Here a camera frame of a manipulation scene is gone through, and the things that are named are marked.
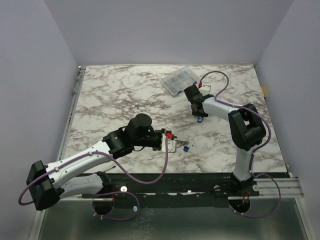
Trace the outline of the blue key tag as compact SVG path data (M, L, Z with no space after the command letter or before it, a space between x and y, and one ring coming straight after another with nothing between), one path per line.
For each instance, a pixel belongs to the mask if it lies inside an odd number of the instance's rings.
M183 147L183 151L184 151L184 152L188 152L189 149L190 149L190 148L189 148L188 146L184 146L184 147Z
M201 124L202 122L203 122L203 117L199 117L198 119L197 119L197 123L199 123L199 124Z

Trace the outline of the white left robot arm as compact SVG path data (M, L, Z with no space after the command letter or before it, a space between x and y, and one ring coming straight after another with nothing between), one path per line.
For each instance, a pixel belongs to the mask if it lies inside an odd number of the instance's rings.
M59 200L76 195L106 197L114 188L103 171L87 171L132 153L135 147L152 148L168 152L169 132L155 130L152 119L144 113L137 114L126 126L108 133L102 140L74 156L44 164L32 164L26 184L31 203L38 211L48 209Z

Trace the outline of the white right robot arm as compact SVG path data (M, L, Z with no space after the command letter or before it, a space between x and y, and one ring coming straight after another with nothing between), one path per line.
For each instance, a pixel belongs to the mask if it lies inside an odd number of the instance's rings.
M184 93L191 104L192 115L199 118L214 115L228 121L231 138L237 147L232 172L236 179L230 182L229 189L236 196L242 195L248 189L246 181L252 177L250 168L254 147L262 143L267 133L255 105L238 106L222 102L211 94L202 95L196 85L187 87Z

